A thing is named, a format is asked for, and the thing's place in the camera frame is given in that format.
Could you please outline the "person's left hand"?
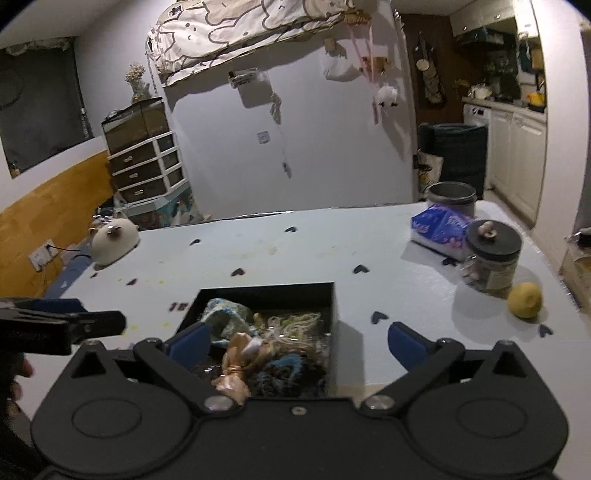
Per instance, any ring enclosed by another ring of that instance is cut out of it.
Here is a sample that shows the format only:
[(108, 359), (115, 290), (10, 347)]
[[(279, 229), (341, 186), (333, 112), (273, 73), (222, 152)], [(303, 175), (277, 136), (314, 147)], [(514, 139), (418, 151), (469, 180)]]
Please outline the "person's left hand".
[(22, 397), (22, 387), (17, 381), (18, 377), (30, 378), (33, 367), (23, 353), (3, 350), (1, 352), (1, 399), (8, 408), (12, 403)]

